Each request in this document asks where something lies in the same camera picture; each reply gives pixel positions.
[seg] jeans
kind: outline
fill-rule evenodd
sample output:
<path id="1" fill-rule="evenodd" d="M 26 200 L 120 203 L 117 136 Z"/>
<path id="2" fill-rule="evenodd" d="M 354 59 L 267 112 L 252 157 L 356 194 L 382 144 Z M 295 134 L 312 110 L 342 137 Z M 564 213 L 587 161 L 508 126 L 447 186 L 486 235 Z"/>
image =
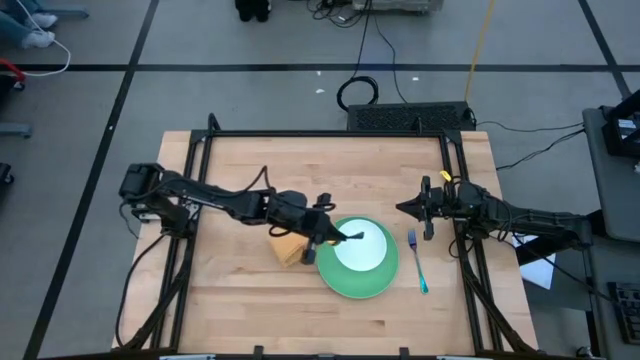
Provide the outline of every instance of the jeans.
<path id="1" fill-rule="evenodd" d="M 20 2 L 27 8 L 29 14 L 41 9 L 37 0 L 20 0 Z M 22 40 L 32 32 L 24 25 L 27 14 L 16 0 L 6 0 L 5 3 L 7 12 L 0 11 L 0 34 L 16 46 L 21 46 Z"/>

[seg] black floor line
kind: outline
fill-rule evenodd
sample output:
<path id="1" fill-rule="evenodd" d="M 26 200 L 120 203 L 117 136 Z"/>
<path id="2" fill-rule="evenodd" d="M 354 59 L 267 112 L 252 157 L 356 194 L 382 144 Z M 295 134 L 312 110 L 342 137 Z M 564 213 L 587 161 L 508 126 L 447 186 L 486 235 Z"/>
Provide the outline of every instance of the black floor line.
<path id="1" fill-rule="evenodd" d="M 102 135 L 102 140 L 100 141 L 93 165 L 91 166 L 89 178 L 84 191 L 82 192 L 80 203 L 73 217 L 73 222 L 71 223 L 71 228 L 64 243 L 64 247 L 62 248 L 60 259 L 56 265 L 53 278 L 49 284 L 49 289 L 47 290 L 44 302 L 42 303 L 42 308 L 40 309 L 36 324 L 31 333 L 31 337 L 29 338 L 29 343 L 23 357 L 24 359 L 37 359 L 38 354 L 40 353 L 40 348 L 42 347 L 47 328 L 49 327 L 49 322 L 51 321 L 51 317 L 53 316 L 53 312 L 58 302 L 58 297 L 62 291 L 62 285 L 64 284 L 69 266 L 71 265 L 71 259 L 75 252 L 76 245 L 78 244 L 78 239 L 80 238 L 84 221 L 87 217 L 87 213 L 89 212 L 89 205 L 91 204 L 98 180 L 100 179 L 100 174 L 109 151 L 109 146 L 111 145 L 111 140 L 113 139 L 113 134 L 116 130 L 118 120 L 120 119 L 122 107 L 124 106 L 127 93 L 129 92 L 129 87 L 133 80 L 135 65 L 140 60 L 142 48 L 144 47 L 147 35 L 149 34 L 149 29 L 151 28 L 151 23 L 153 22 L 156 9 L 158 8 L 158 2 L 159 0 L 151 0 L 149 8 L 147 9 L 147 13 L 142 23 L 142 28 L 138 34 L 138 39 L 133 49 L 133 53 L 131 54 L 131 59 L 129 60 L 127 71 L 123 77 L 120 90 L 118 91 L 113 108 L 111 109 L 109 120 Z"/>
<path id="2" fill-rule="evenodd" d="M 593 11 L 591 11 L 591 7 L 587 0 L 578 0 L 580 7 L 582 8 L 582 12 L 584 13 L 585 18 L 587 19 L 587 23 L 589 23 L 589 27 L 591 28 L 591 32 L 593 32 L 593 36 L 596 38 L 596 42 L 600 47 L 600 51 L 604 56 L 604 59 L 607 62 L 611 69 L 611 74 L 613 75 L 614 80 L 616 81 L 616 85 L 618 86 L 618 90 L 622 97 L 626 98 L 631 95 L 631 91 L 629 90 L 629 86 L 627 82 L 624 80 L 624 76 L 618 67 L 618 63 L 616 59 L 613 57 L 613 53 L 611 52 L 611 48 L 609 48 L 609 44 L 604 38 L 604 34 L 602 34 L 602 30 L 596 21 L 596 17 L 593 15 Z"/>
<path id="3" fill-rule="evenodd" d="M 53 64 L 18 64 L 18 68 L 24 71 L 54 71 L 61 65 Z M 220 64 L 220 65 L 195 65 L 195 64 L 139 64 L 135 71 L 141 72 L 254 72 L 254 71 L 353 71 L 356 64 Z M 425 71 L 425 72 L 467 72 L 469 64 L 396 64 L 397 71 Z M 129 65 L 122 64 L 78 64 L 71 65 L 67 71 L 93 71 L 93 72 L 125 72 Z M 560 64 L 560 65 L 534 65 L 534 64 L 480 64 L 477 72 L 640 72 L 640 65 L 614 65 L 607 64 Z M 393 71 L 392 64 L 360 64 L 360 70 L 365 71 Z"/>

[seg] gray floor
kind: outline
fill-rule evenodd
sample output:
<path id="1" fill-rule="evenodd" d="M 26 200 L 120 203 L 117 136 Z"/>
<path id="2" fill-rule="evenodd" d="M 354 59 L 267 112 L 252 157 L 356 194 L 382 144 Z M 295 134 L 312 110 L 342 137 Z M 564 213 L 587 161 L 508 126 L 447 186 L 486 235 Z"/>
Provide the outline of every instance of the gray floor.
<path id="1" fill-rule="evenodd" d="M 75 0 L 86 20 L 61 22 L 58 39 L 73 52 L 72 63 L 129 62 L 150 0 Z M 487 0 L 445 0 L 441 13 L 427 17 L 378 15 L 380 26 L 404 64 L 468 64 Z M 590 0 L 611 50 L 621 64 L 640 64 L 629 25 L 640 10 L 633 0 Z M 160 0 L 141 64 L 352 64 L 363 23 L 343 30 L 313 21 L 304 2 L 274 0 L 269 22 L 244 24 L 231 1 Z M 16 63 L 61 63 L 60 49 L 1 53 Z M 369 29 L 364 63 L 390 63 L 391 52 Z M 496 5 L 480 58 L 482 64 L 604 65 L 605 60 L 577 1 L 511 0 Z M 369 72 L 380 84 L 380 103 L 400 101 L 391 72 Z M 117 302 L 135 239 L 117 214 L 116 194 L 126 166 L 153 161 L 167 130 L 205 126 L 215 112 L 225 129 L 344 129 L 346 114 L 335 104 L 337 88 L 351 72 L 235 71 L 137 72 L 120 120 L 76 254 L 40 356 L 108 350 Z M 629 87 L 640 74 L 625 73 Z M 53 269 L 85 187 L 123 73 L 71 71 L 30 79 L 2 109 L 3 121 L 30 123 L 30 140 L 3 138 L 0 160 L 14 166 L 16 183 L 0 216 L 0 347 L 3 358 L 22 357 Z M 465 72 L 400 71 L 409 101 L 460 100 Z M 354 85 L 345 102 L 363 103 L 370 90 Z M 535 128 L 581 121 L 586 107 L 615 104 L 620 92 L 613 76 L 599 72 L 479 72 L 470 104 L 478 120 Z M 547 146 L 563 132 L 520 134 L 483 125 L 497 165 L 511 163 Z M 588 213 L 599 207 L 584 135 L 563 143 L 513 170 L 500 172 L 510 202 L 548 210 Z M 584 317 L 574 311 L 531 303 L 542 347 L 571 354 L 588 343 Z M 559 322 L 577 329 L 558 340 Z"/>

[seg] white cable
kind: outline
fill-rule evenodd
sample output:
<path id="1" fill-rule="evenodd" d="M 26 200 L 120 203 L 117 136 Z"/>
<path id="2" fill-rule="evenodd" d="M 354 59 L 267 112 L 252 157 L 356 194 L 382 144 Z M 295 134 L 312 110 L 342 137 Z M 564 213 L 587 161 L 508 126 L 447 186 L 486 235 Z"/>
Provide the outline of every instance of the white cable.
<path id="1" fill-rule="evenodd" d="M 31 14 L 29 14 L 29 10 L 27 10 L 27 8 L 24 6 L 24 4 L 22 4 L 22 2 L 20 0 L 15 0 L 15 1 L 18 3 L 18 5 L 20 5 L 22 10 L 24 10 L 24 13 L 27 14 L 27 16 L 29 17 L 29 20 L 31 21 L 31 23 L 34 24 L 38 28 L 39 31 L 41 31 L 43 33 L 47 33 L 46 31 L 42 30 L 40 25 L 38 25 L 35 21 L 33 21 L 33 18 L 31 17 Z M 34 74 L 34 73 L 28 73 L 28 72 L 24 72 L 24 71 L 22 72 L 23 74 L 25 74 L 27 76 L 43 77 L 43 76 L 60 74 L 60 73 L 63 73 L 63 72 L 65 72 L 67 70 L 67 68 L 69 67 L 69 64 L 71 63 L 71 51 L 69 51 L 69 49 L 67 49 L 64 45 L 62 45 L 60 42 L 58 42 L 58 40 L 53 39 L 53 42 L 56 43 L 58 46 L 60 46 L 64 51 L 67 52 L 67 63 L 64 65 L 64 67 L 62 69 L 60 69 L 60 70 L 56 70 L 56 71 L 52 71 L 52 72 L 48 72 L 48 73 L 44 73 L 44 74 Z"/>

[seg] green bowl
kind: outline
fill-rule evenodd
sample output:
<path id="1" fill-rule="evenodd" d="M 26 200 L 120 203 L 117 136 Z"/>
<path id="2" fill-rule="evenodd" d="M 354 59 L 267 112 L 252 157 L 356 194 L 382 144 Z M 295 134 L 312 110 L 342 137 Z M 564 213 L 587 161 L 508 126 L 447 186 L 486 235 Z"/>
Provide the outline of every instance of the green bowl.
<path id="1" fill-rule="evenodd" d="M 354 271 L 340 262 L 333 246 L 325 243 L 317 249 L 316 264 L 322 279 L 335 292 L 352 299 L 366 299 L 381 294 L 393 283 L 398 272 L 398 247 L 389 230 L 366 217 L 340 219 L 336 222 L 336 227 L 340 228 L 345 222 L 358 219 L 370 221 L 382 230 L 387 240 L 387 253 L 382 262 L 369 271 Z"/>

